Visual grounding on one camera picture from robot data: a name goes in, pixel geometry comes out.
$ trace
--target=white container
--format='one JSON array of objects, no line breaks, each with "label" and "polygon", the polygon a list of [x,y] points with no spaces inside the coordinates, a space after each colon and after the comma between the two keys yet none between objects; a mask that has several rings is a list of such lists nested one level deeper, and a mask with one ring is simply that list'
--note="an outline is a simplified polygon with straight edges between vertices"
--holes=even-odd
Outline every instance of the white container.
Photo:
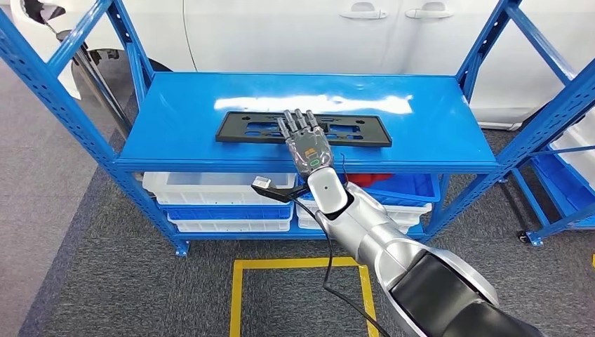
[{"label": "white container", "polygon": [[595,109],[591,109],[578,123],[570,128],[576,131],[589,145],[595,145]]},{"label": "white container", "polygon": [[[562,150],[572,147],[595,145],[595,142],[590,143],[585,140],[585,137],[581,133],[577,132],[575,128],[577,125],[566,129],[560,138],[551,143],[551,148],[553,150]],[[570,164],[589,183],[592,189],[595,189],[595,150],[566,152],[560,153],[559,156],[566,163]]]},{"label": "white container", "polygon": [[286,220],[168,220],[180,232],[287,232],[293,209]]},{"label": "white container", "polygon": [[[306,206],[312,213],[318,211],[318,206],[314,200],[299,199],[304,206]],[[300,228],[308,230],[320,230],[319,224],[316,220],[302,209],[299,205],[295,205],[297,208],[297,225]],[[410,227],[413,227],[420,223],[420,216],[428,213],[432,210],[432,204],[425,204],[423,207],[412,207],[412,206],[385,206],[388,211],[389,217],[394,220],[397,224],[397,229],[402,233],[407,233]]]},{"label": "white container", "polygon": [[162,205],[282,204],[254,192],[251,185],[257,176],[271,179],[278,188],[295,186],[295,173],[199,172],[145,172],[142,186]]}]

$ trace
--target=red object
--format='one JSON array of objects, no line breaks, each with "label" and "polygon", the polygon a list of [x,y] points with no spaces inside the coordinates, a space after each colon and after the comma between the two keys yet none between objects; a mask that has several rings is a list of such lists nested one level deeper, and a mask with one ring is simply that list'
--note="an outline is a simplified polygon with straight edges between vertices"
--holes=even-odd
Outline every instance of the red object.
[{"label": "red object", "polygon": [[392,177],[391,173],[349,173],[347,179],[359,187],[370,187],[374,182]]}]

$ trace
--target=caster wheel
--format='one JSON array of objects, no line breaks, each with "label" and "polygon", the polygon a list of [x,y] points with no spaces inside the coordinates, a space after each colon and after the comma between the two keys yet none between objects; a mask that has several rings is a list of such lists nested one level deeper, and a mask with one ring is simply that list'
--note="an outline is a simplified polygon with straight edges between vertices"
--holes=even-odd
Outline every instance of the caster wheel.
[{"label": "caster wheel", "polygon": [[531,243],[531,240],[529,240],[529,237],[527,236],[527,232],[524,230],[518,231],[516,233],[516,238],[519,239],[519,241],[523,242],[524,244]]}]

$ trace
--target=silver robotic arm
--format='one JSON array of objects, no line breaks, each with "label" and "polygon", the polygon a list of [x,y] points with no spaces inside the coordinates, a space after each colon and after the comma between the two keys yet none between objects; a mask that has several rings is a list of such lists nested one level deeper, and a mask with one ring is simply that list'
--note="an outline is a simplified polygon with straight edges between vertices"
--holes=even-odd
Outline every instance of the silver robotic arm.
[{"label": "silver robotic arm", "polygon": [[[279,126],[319,207],[316,221],[373,271],[393,318],[408,335],[542,336],[535,327],[500,311],[495,289],[473,267],[449,251],[399,232],[383,205],[359,186],[343,185],[331,166],[333,156],[324,132],[310,111],[308,120],[295,111],[299,127],[289,111],[285,116]],[[275,199],[283,194],[265,178],[257,178],[253,187],[263,195],[275,194]]]}]

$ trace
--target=yellow tape square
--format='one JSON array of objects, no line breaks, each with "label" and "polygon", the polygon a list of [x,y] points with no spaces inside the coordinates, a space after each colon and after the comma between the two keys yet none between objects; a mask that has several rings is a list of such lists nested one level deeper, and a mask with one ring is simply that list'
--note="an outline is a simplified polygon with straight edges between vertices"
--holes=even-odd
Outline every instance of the yellow tape square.
[{"label": "yellow tape square", "polygon": [[[280,258],[273,260],[235,260],[234,276],[232,279],[232,308],[229,315],[229,337],[240,337],[241,319],[241,292],[243,271],[247,269],[292,269],[292,268],[320,268],[328,265],[328,258]],[[361,295],[363,297],[363,308],[376,319],[374,300],[372,297],[372,285],[370,284],[370,273],[368,267],[359,265],[353,258],[334,258],[333,267],[358,267],[361,283]],[[368,335],[378,337],[378,331],[370,323]]]}]

